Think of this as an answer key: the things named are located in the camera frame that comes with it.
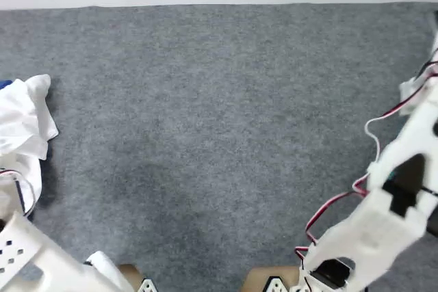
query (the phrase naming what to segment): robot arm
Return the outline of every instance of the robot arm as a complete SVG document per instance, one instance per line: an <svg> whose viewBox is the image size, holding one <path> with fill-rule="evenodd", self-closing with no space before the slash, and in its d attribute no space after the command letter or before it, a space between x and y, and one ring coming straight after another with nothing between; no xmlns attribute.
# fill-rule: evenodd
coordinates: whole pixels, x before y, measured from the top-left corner
<svg viewBox="0 0 438 292"><path fill-rule="evenodd" d="M438 205L438 78L425 71L418 93L404 95L407 85L401 86L402 98L416 104L407 104L407 123L369 166L370 192L347 219L309 246L291 291L362 291L426 232ZM342 263L343 257L355 268Z"/></svg>

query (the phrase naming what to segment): blue fabric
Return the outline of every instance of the blue fabric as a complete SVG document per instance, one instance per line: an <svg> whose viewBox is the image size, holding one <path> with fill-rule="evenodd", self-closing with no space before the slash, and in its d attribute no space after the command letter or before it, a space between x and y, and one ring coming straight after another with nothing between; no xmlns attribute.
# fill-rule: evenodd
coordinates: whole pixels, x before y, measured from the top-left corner
<svg viewBox="0 0 438 292"><path fill-rule="evenodd" d="M0 90L2 90L7 85L10 85L12 83L11 80L0 80Z"/></svg>

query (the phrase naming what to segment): white robot part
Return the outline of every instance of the white robot part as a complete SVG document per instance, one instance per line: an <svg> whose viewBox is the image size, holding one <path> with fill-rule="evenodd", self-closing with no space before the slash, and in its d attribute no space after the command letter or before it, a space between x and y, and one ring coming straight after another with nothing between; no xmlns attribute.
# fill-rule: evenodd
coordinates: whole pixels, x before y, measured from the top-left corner
<svg viewBox="0 0 438 292"><path fill-rule="evenodd" d="M419 189L438 191L438 85L434 85L398 137L387 145L379 160L368 168L367 188L383 187L393 171L416 155L424 157L424 176ZM438 198L424 190L416 195L416 208L429 217L438 205Z"/></svg>
<svg viewBox="0 0 438 292"><path fill-rule="evenodd" d="M132 292L118 288L92 266L78 263L20 213L0 233L0 290L4 292ZM28 282L19 275L32 263L43 275Z"/></svg>
<svg viewBox="0 0 438 292"><path fill-rule="evenodd" d="M401 110L401 116L410 115L413 110L425 99L428 94L428 90L433 87L437 81L427 81L430 74L438 73L438 13L435 12L435 19L433 20L433 24L435 25L435 38L433 41L431 55L429 60L420 68L419 75L416 77L410 78L408 81L405 81L400 84L400 102L407 100L412 94L415 93L423 84L426 83L424 88L420 90L416 95L412 97L409 101L409 104L406 104Z"/></svg>
<svg viewBox="0 0 438 292"><path fill-rule="evenodd" d="M116 285L121 291L134 292L132 286L122 275L117 266L102 251L97 251L88 257L86 263L91 264L99 273Z"/></svg>
<svg viewBox="0 0 438 292"><path fill-rule="evenodd" d="M313 292L318 292L318 286L323 286L319 291L364 290L391 267L401 251L424 235L427 217L413 207L408 208L405 217L400 217L390 211L391 200L391 194L382 189L371 191L347 219L328 229L317 245L309 247L301 272ZM349 258L355 264L340 280L343 285L324 284L321 279L312 284L320 273L321 264L337 258Z"/></svg>
<svg viewBox="0 0 438 292"><path fill-rule="evenodd" d="M158 292L157 288L153 284L152 280L143 280L142 285L138 289L138 292Z"/></svg>
<svg viewBox="0 0 438 292"><path fill-rule="evenodd" d="M279 277L272 277L267 282L263 292L287 292L287 288Z"/></svg>
<svg viewBox="0 0 438 292"><path fill-rule="evenodd" d="M289 292L334 292L335 290L325 285L317 278L309 275L309 272L300 266L300 280L298 285L291 287Z"/></svg>

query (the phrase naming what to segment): hole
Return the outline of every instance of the hole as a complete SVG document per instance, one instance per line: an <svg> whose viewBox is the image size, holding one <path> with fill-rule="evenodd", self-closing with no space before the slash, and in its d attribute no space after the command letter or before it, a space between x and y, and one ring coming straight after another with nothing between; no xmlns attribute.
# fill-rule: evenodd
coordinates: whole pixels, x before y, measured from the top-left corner
<svg viewBox="0 0 438 292"><path fill-rule="evenodd" d="M418 153L393 170L383 184L383 190L392 194L389 210L405 217L408 208L417 204L417 194L423 187L425 167L426 158Z"/></svg>
<svg viewBox="0 0 438 292"><path fill-rule="evenodd" d="M351 269L339 259L323 261L311 275L331 289L335 290L345 286Z"/></svg>
<svg viewBox="0 0 438 292"><path fill-rule="evenodd" d="M33 263L27 263L26 266L19 271L18 275L26 282L37 282L42 278L43 272Z"/></svg>
<svg viewBox="0 0 438 292"><path fill-rule="evenodd" d="M340 260L343 264L349 266L349 268L355 270L356 264L355 264L355 262L354 262L353 260L351 260L350 258L341 257L341 258L339 258L339 260Z"/></svg>

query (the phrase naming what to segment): black wire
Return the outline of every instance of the black wire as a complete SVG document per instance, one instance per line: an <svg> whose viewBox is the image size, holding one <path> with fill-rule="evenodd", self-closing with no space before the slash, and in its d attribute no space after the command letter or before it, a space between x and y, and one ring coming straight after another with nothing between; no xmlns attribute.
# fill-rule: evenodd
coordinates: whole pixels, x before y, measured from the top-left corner
<svg viewBox="0 0 438 292"><path fill-rule="evenodd" d="M427 191L429 194L431 194L431 195L433 195L435 197L438 197L438 193L437 192L435 192L435 191L433 191L433 190L431 190L431 189L429 189L429 188L427 188L425 186L422 187L422 190Z"/></svg>
<svg viewBox="0 0 438 292"><path fill-rule="evenodd" d="M312 287L310 286L309 282L307 281L307 278L304 277L304 280L306 281L306 284L309 287L309 291L312 292Z"/></svg>
<svg viewBox="0 0 438 292"><path fill-rule="evenodd" d="M420 70L418 71L417 76L415 77L415 80L418 79L424 73L424 71L429 68L429 66L432 66L435 64L438 64L438 61L427 61L426 63L424 63L422 65L422 67L420 68Z"/></svg>
<svg viewBox="0 0 438 292"><path fill-rule="evenodd" d="M430 62L430 61L434 58L434 56L437 54L437 52L438 52L438 47L435 48L435 49L432 51L432 53L430 53L430 57L429 57L428 62Z"/></svg>

